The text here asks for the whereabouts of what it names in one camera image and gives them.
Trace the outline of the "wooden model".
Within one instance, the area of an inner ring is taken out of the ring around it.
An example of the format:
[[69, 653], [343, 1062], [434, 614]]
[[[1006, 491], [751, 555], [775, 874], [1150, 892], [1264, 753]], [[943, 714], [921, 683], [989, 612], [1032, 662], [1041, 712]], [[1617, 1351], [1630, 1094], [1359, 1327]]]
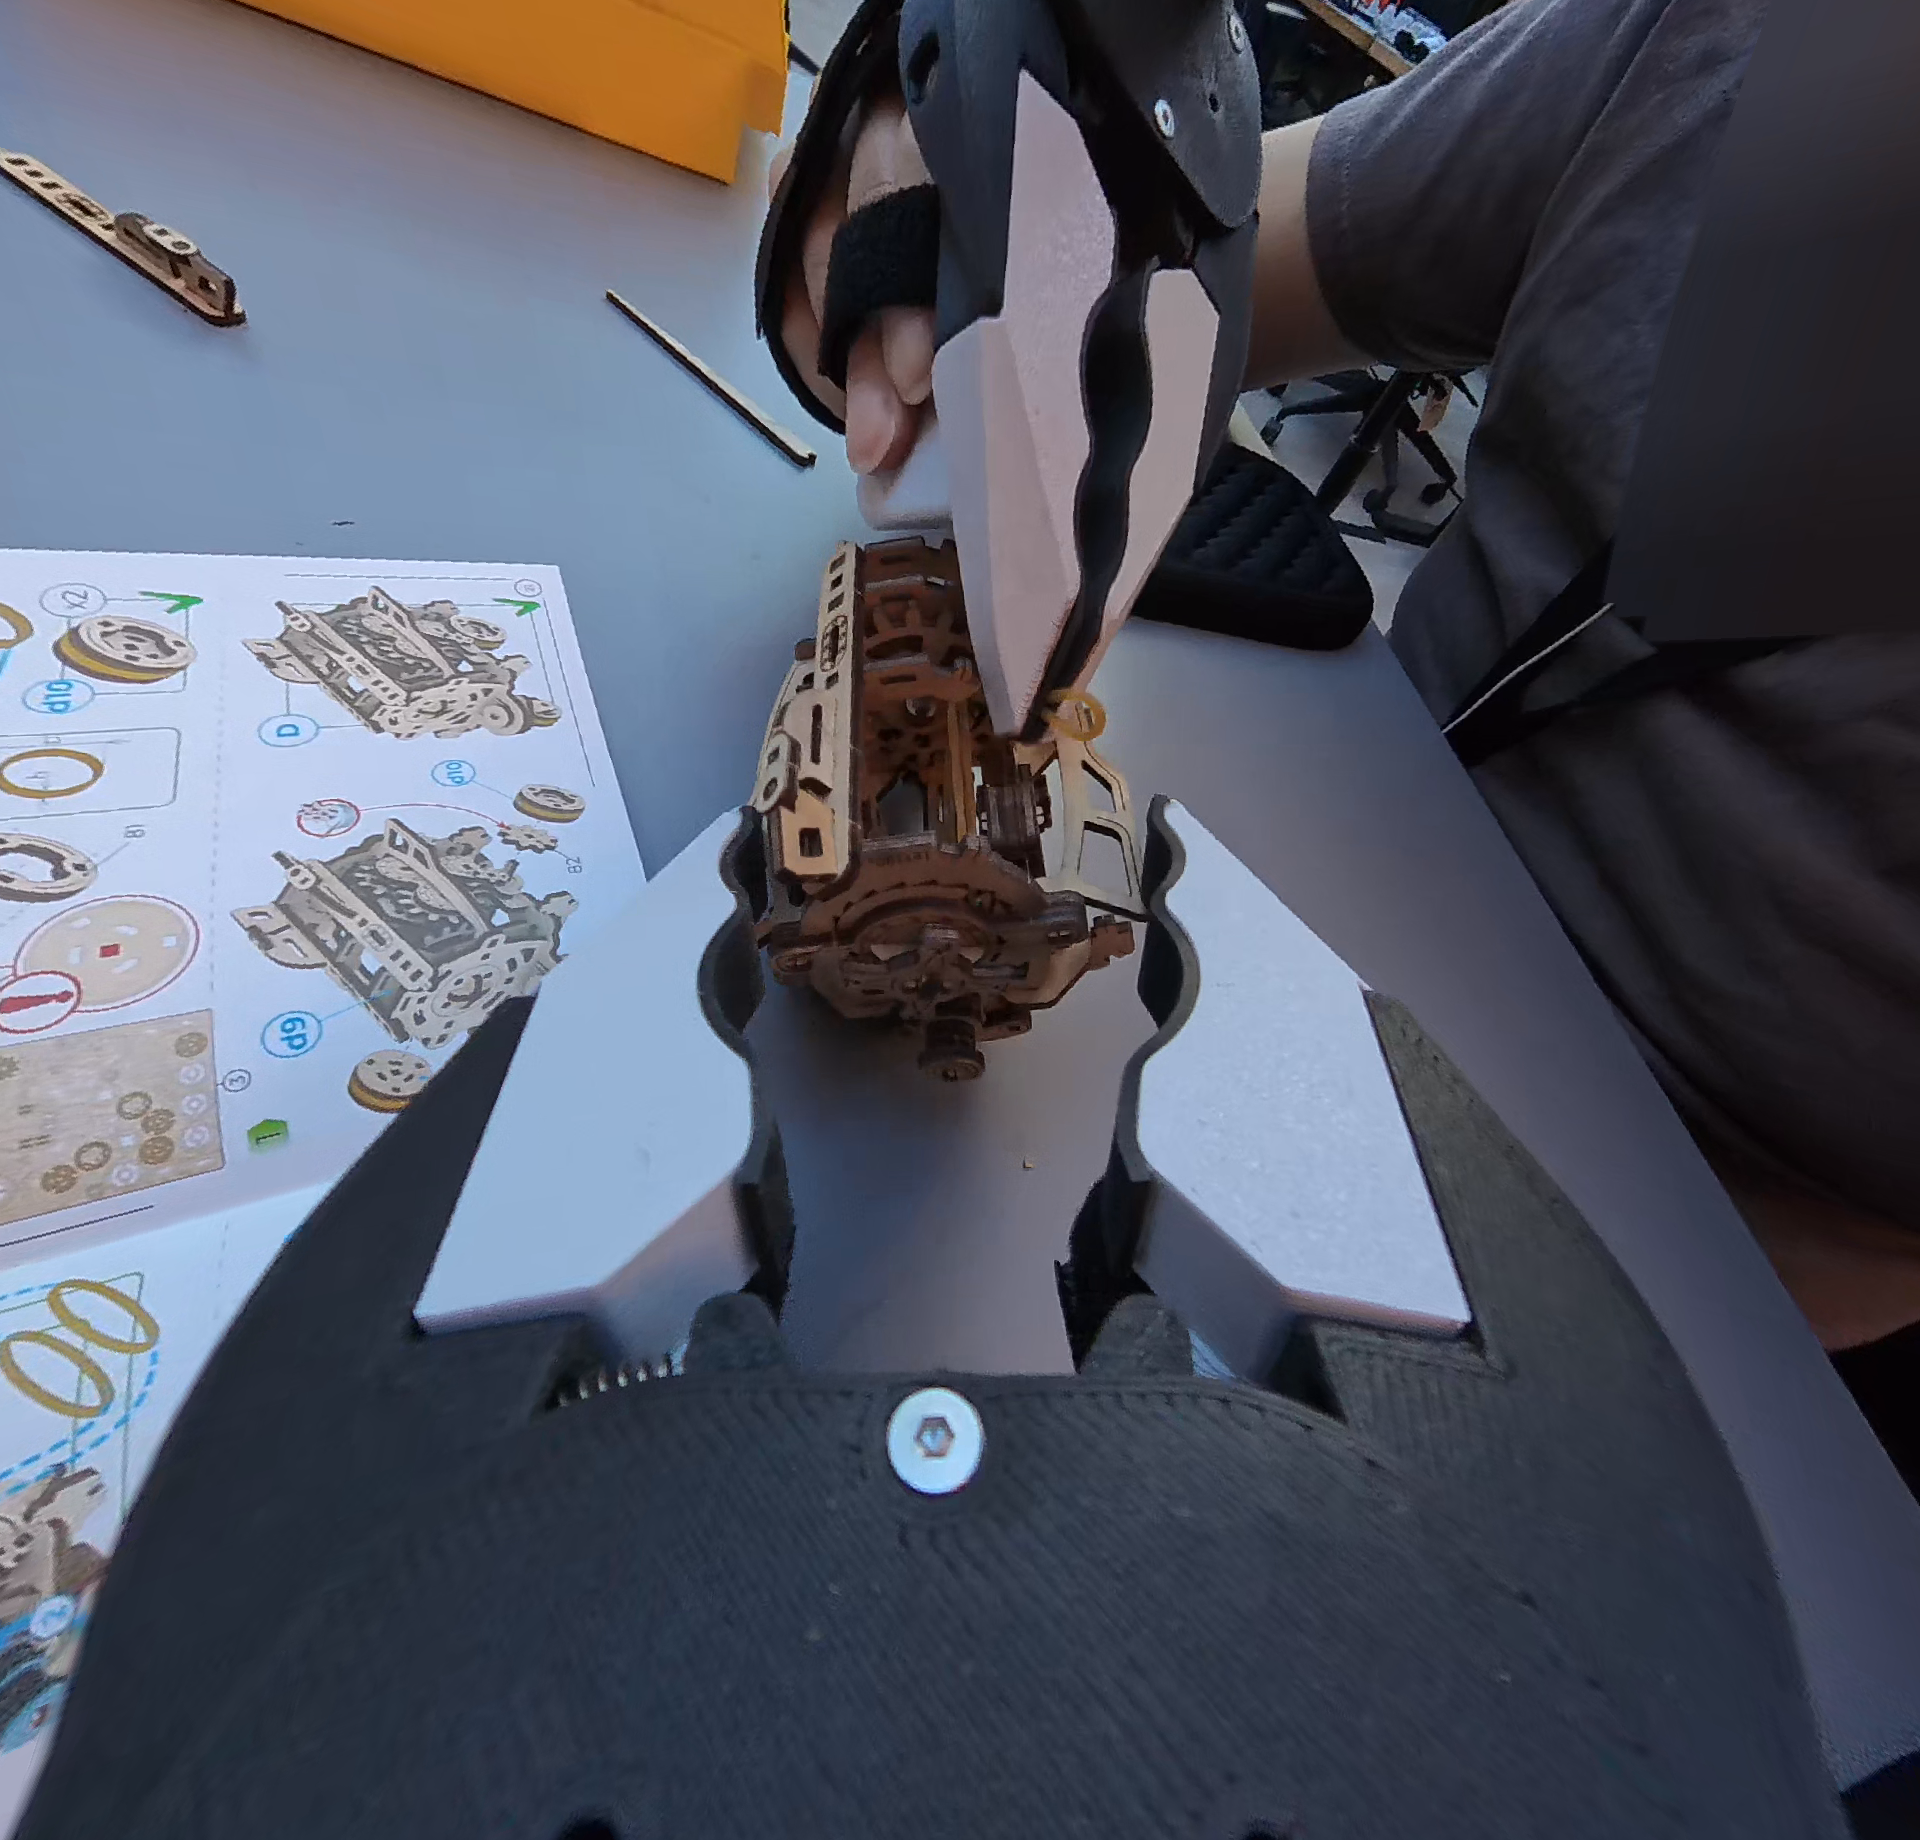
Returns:
[[775, 977], [911, 1031], [934, 1079], [979, 1079], [985, 1041], [1134, 950], [1127, 780], [1046, 721], [1038, 740], [992, 732], [951, 542], [833, 551], [752, 806]]

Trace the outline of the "flat wooden strip part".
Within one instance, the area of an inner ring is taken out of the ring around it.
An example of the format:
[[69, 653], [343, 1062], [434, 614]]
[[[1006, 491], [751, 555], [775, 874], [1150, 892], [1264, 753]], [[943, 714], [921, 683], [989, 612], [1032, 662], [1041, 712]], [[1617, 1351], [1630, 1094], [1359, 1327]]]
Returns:
[[140, 210], [114, 214], [81, 191], [73, 180], [22, 150], [3, 150], [3, 174], [26, 196], [33, 196], [39, 204], [118, 255], [184, 308], [219, 327], [247, 322], [247, 310], [238, 303], [231, 276], [216, 267], [178, 229], [152, 220]]

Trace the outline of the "person's right hand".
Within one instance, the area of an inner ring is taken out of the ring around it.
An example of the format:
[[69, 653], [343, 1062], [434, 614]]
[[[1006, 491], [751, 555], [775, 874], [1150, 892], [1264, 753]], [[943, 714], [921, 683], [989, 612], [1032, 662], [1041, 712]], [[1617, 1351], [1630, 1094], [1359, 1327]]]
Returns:
[[802, 221], [798, 258], [782, 295], [782, 339], [805, 389], [846, 427], [854, 473], [891, 473], [921, 436], [937, 352], [933, 307], [881, 307], [853, 339], [848, 383], [822, 375], [822, 316], [833, 240], [853, 210], [929, 183], [920, 142], [897, 91], [863, 107]]

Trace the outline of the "orange cardboard box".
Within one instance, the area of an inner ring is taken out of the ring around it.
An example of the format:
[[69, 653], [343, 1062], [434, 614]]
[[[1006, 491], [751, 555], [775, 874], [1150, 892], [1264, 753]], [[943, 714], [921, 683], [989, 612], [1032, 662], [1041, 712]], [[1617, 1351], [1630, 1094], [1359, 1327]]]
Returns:
[[782, 130], [786, 0], [238, 1], [716, 180]]

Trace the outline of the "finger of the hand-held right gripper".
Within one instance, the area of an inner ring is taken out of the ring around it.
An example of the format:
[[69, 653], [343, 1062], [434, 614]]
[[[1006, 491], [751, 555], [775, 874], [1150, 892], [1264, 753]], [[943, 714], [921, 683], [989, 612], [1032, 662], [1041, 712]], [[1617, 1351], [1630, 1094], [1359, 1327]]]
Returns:
[[1209, 452], [1219, 314], [1190, 269], [1124, 276], [1085, 354], [1090, 455], [1075, 497], [1081, 562], [1069, 684], [1084, 684], [1140, 601]]
[[1118, 221], [1084, 135], [1021, 74], [1001, 310], [939, 347], [933, 367], [973, 656], [1001, 735], [1044, 699], [1084, 590], [1085, 347], [1114, 262]]

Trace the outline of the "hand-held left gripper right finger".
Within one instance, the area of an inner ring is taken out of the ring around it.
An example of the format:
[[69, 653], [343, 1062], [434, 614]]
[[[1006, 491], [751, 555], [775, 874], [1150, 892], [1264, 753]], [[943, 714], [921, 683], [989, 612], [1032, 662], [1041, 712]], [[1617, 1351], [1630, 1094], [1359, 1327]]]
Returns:
[[1366, 987], [1181, 802], [1148, 816], [1140, 999], [1103, 1180], [1069, 1236], [1069, 1342], [1150, 1291], [1219, 1363], [1305, 1315], [1452, 1339], [1471, 1319]]

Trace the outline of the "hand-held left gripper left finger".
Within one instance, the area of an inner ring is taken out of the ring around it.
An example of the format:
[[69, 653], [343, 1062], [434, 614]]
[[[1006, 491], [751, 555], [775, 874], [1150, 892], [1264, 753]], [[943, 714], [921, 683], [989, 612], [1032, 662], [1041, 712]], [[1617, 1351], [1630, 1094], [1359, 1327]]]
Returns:
[[588, 1315], [606, 1337], [686, 1337], [724, 1292], [782, 1308], [792, 1199], [747, 1045], [762, 900], [762, 827], [726, 811], [548, 977], [422, 1327]]

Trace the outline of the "person's torso in grey shirt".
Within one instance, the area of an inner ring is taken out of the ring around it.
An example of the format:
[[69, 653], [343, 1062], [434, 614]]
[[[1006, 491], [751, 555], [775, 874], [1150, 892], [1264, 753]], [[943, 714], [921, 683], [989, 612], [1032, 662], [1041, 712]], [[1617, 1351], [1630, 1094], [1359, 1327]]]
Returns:
[[1915, 1351], [1910, 0], [1524, 0], [1328, 116], [1326, 307], [1483, 368], [1390, 638], [1838, 1355]]

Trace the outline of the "black office chair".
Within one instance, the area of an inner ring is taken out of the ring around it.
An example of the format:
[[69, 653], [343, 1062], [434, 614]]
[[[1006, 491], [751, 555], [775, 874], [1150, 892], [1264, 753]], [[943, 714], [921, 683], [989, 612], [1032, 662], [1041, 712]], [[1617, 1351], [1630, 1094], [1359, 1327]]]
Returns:
[[1258, 427], [1236, 421], [1140, 594], [1140, 619], [1331, 651], [1375, 614], [1359, 545], [1422, 554], [1459, 502], [1437, 438], [1458, 374], [1362, 368], [1267, 386]]

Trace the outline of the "thin wooden stick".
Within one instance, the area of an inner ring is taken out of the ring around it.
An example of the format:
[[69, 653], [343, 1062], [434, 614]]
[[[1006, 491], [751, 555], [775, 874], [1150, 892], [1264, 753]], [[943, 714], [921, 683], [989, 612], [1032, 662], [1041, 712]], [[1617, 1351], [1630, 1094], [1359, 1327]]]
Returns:
[[657, 320], [638, 310], [620, 290], [607, 289], [606, 299], [630, 320], [645, 337], [650, 337], [674, 364], [678, 364], [699, 386], [708, 389], [733, 415], [751, 427], [762, 441], [782, 453], [792, 467], [805, 471], [818, 460], [817, 448], [763, 412], [754, 397], [702, 361], [686, 343], [668, 334]]

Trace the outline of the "person's right forearm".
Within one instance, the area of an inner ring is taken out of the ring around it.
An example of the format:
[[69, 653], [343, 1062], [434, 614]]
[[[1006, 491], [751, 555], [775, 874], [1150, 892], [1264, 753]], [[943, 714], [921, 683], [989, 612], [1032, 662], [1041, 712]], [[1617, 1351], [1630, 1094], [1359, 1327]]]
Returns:
[[1261, 140], [1258, 273], [1244, 389], [1279, 386], [1366, 364], [1338, 329], [1309, 245], [1309, 160], [1325, 120], [1277, 126]]

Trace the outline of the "instruction sheet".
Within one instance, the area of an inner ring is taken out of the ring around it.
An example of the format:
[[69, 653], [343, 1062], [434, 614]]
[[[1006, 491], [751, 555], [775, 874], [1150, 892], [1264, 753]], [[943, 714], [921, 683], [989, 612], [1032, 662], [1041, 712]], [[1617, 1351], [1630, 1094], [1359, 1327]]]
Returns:
[[556, 567], [3, 555], [5, 1823], [284, 1236], [644, 882]]

